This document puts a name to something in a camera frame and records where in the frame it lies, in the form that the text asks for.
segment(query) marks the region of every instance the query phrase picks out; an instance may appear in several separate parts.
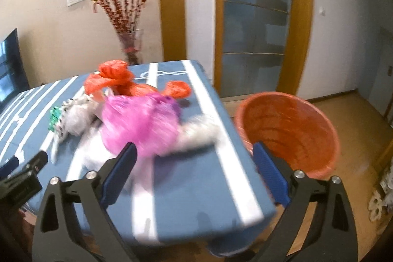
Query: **purple plastic bag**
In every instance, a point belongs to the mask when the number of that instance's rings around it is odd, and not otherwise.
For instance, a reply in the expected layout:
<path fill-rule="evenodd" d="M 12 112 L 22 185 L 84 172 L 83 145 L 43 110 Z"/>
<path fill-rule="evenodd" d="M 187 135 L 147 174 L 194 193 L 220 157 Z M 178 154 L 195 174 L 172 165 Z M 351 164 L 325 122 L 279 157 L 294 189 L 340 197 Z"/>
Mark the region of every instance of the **purple plastic bag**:
<path fill-rule="evenodd" d="M 176 100 L 159 93 L 109 96 L 102 111 L 103 144 L 113 154 L 128 141 L 136 145 L 138 157 L 167 154 L 178 136 L 180 112 Z"/>

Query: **blue tablecloth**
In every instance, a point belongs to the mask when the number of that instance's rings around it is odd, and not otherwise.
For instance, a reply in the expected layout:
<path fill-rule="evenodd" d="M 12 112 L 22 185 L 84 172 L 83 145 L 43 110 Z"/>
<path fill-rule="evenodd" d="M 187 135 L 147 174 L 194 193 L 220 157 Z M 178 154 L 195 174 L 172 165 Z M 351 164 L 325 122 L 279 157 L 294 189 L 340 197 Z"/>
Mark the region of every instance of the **blue tablecloth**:
<path fill-rule="evenodd" d="M 146 80 L 136 81 L 147 82 L 159 90 L 169 80 L 187 82 L 193 91 L 187 101 L 182 101 L 182 122 L 208 114 L 219 125 L 221 135 L 215 146 L 155 157 L 145 164 L 143 183 L 133 181 L 131 194 L 122 193 L 108 208 L 123 239 L 131 245 L 161 245 L 203 237 L 212 239 L 210 249 L 215 254 L 249 245 L 269 223 L 275 208 L 200 65 L 195 61 L 170 61 L 130 69 L 136 78 L 149 72 Z M 14 154 L 23 154 L 28 161 L 40 148 L 50 150 L 53 135 L 48 131 L 49 110 L 80 95 L 86 77 L 33 88 L 19 94 L 5 108 L 0 115 L 0 164 Z M 69 136 L 60 145 L 57 163 L 49 162 L 39 173 L 43 190 L 28 203 L 33 212 L 38 211 L 51 177 L 65 181 L 67 176 L 77 179 L 86 173 L 75 156 L 80 141 L 81 137 Z M 81 206 L 76 209 L 82 228 L 87 231 Z"/>

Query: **orange plastic bucket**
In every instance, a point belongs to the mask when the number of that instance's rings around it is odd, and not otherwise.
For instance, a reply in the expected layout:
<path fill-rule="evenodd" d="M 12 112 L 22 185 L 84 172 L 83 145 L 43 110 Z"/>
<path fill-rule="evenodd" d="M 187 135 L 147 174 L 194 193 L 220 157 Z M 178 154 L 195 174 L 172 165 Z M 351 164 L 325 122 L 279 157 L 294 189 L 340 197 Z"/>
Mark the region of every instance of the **orange plastic bucket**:
<path fill-rule="evenodd" d="M 340 154 L 330 120 L 309 102 L 279 92 L 252 95 L 236 111 L 235 125 L 246 148 L 263 141 L 273 155 L 310 178 L 326 178 Z"/>

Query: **green object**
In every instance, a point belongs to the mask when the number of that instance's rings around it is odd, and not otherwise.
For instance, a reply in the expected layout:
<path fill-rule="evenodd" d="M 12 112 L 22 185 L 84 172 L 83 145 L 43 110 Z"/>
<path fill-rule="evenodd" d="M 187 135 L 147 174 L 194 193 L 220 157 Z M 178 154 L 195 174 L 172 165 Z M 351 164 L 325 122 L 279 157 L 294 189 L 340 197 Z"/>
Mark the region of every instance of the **green object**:
<path fill-rule="evenodd" d="M 62 110 L 59 107 L 52 107 L 50 109 L 50 120 L 49 120 L 49 130 L 55 131 L 54 125 L 57 124 L 58 119 L 61 117 Z"/>

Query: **black tv screen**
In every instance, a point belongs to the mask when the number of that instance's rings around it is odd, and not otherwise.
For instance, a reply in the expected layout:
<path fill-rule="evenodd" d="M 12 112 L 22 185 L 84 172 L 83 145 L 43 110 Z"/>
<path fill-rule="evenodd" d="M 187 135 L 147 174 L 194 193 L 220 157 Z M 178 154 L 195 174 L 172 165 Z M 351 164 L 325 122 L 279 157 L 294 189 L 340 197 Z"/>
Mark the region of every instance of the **black tv screen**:
<path fill-rule="evenodd" d="M 30 88 L 19 53 L 16 29 L 0 43 L 0 111 L 18 93 Z"/>

